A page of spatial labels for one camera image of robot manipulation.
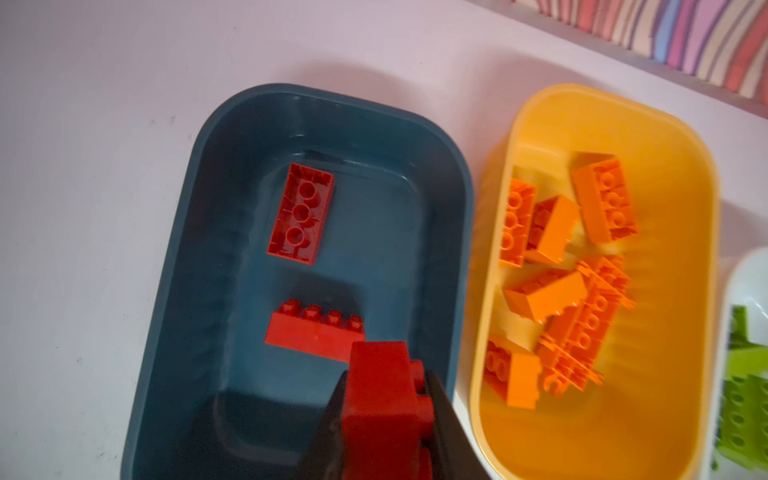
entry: green toy brick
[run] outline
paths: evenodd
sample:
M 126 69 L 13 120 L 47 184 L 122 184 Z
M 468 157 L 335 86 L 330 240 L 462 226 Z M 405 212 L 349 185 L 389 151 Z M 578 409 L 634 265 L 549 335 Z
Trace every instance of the green toy brick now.
M 725 378 L 746 378 L 768 371 L 768 347 L 756 345 L 747 339 L 746 307 L 733 306 L 730 317 L 728 366 Z
M 730 344 L 729 349 L 740 348 L 747 341 L 746 335 L 746 307 L 734 305 L 730 311 Z
M 749 470 L 768 471 L 768 380 L 734 377 L 721 405 L 717 451 Z

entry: striped fabric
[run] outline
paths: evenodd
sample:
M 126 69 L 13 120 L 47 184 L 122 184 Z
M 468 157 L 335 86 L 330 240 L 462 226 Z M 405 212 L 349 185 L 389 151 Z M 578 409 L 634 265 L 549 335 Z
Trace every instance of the striped fabric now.
M 768 104 L 768 0 L 517 2 L 703 81 Z

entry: white table surface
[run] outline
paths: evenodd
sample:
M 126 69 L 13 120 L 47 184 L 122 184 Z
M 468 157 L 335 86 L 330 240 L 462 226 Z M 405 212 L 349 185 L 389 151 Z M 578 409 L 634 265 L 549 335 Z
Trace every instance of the white table surface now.
M 5 0 L 0 478 L 118 477 L 193 139 L 275 81 L 432 119 L 475 182 L 536 91 L 611 91 L 707 143 L 724 257 L 768 243 L 768 121 L 462 0 Z

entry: orange toy brick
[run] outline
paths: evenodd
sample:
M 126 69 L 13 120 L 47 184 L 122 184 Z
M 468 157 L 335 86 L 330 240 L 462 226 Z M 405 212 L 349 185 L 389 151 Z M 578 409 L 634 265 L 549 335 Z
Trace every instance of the orange toy brick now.
M 624 258 L 621 255 L 585 258 L 579 260 L 576 264 L 576 270 L 584 275 L 588 290 L 594 284 L 598 288 L 615 293 L 621 298 L 621 305 L 632 310 L 634 302 L 625 296 L 629 276 L 621 269 L 623 262 Z
M 534 409 L 539 397 L 541 360 L 536 354 L 496 335 L 488 336 L 483 380 L 508 406 Z
M 531 229 L 531 214 L 536 198 L 536 187 L 512 179 L 507 196 L 507 212 L 504 218 L 502 251 L 499 259 L 505 266 L 522 266 L 528 231 Z
M 592 243 L 608 243 L 637 234 L 627 182 L 616 157 L 579 168 L 571 179 Z
M 571 241 L 571 230 L 578 222 L 578 211 L 578 205 L 563 195 L 535 204 L 525 259 L 539 263 L 562 262 L 565 246 Z
M 587 297 L 581 273 L 557 268 L 503 291 L 513 313 L 542 324 L 548 316 L 560 315 L 566 307 L 576 306 Z
M 588 380 L 602 385 L 594 362 L 619 308 L 634 306 L 624 295 L 629 277 L 621 264 L 621 256 L 611 255 L 581 260 L 577 265 L 587 278 L 587 299 L 553 318 L 536 349 L 545 368 L 542 386 L 552 395 L 561 395 L 570 385 L 584 390 Z

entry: dark blue plastic bin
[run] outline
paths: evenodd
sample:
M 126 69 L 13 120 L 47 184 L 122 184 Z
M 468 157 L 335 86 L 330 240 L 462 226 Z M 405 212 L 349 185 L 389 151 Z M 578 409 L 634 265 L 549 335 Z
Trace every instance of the dark blue plastic bin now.
M 266 254 L 291 162 L 336 176 L 312 266 Z M 347 364 L 263 342 L 289 298 L 405 340 L 451 392 L 472 211 L 462 154 L 425 118 L 285 84 L 224 102 L 181 191 L 123 480 L 290 476 Z

